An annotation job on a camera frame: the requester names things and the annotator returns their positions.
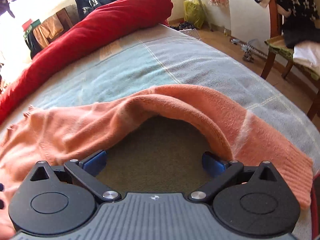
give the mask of bed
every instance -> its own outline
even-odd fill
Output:
[[[320,134],[302,111],[244,65],[161,24],[119,38],[57,72],[7,116],[0,136],[29,105],[43,109],[88,105],[164,84],[220,91],[280,131],[313,159],[313,173],[319,171]],[[98,179],[122,194],[190,193],[210,179],[200,161],[206,150],[210,150],[206,139],[190,124],[154,117],[108,149],[108,163]],[[293,233],[300,240],[311,239],[311,226],[308,209],[301,212]]]

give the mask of orange sweater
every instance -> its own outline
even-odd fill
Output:
[[[109,149],[148,118],[162,115],[194,125],[222,159],[257,166],[270,160],[297,197],[310,205],[312,160],[278,131],[225,95],[195,85],[151,87],[113,102],[42,110],[30,107],[25,118],[11,125],[1,143],[0,210],[3,239],[14,234],[8,203],[39,160],[62,165]]]

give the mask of yellow plastic bag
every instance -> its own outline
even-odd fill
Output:
[[[197,29],[201,29],[205,20],[205,14],[198,0],[186,0],[183,2],[184,20],[191,22]]]

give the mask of gray ribbed panel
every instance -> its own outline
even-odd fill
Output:
[[[242,240],[222,227],[208,207],[193,204],[181,193],[128,193],[117,203],[106,203],[97,215],[76,232],[50,240]],[[13,240],[39,240],[41,237],[17,234]],[[293,240],[289,235],[278,240]]]

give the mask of chair leg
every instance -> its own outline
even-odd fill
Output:
[[[273,63],[275,62],[275,59],[276,59],[276,54],[269,51],[266,64],[264,65],[264,68],[263,68],[263,71],[262,71],[260,77],[262,77],[263,79],[267,78],[267,76],[269,75],[269,73],[271,71]]]
[[[320,110],[320,90],[318,91],[316,98],[313,100],[312,106],[310,107],[307,113],[307,116],[311,121],[316,116],[319,110]]]
[[[293,66],[293,62],[292,61],[288,61],[287,65],[285,66],[285,70],[281,74],[283,79],[285,79],[287,77],[287,75],[289,74],[290,70],[292,69],[292,66]]]

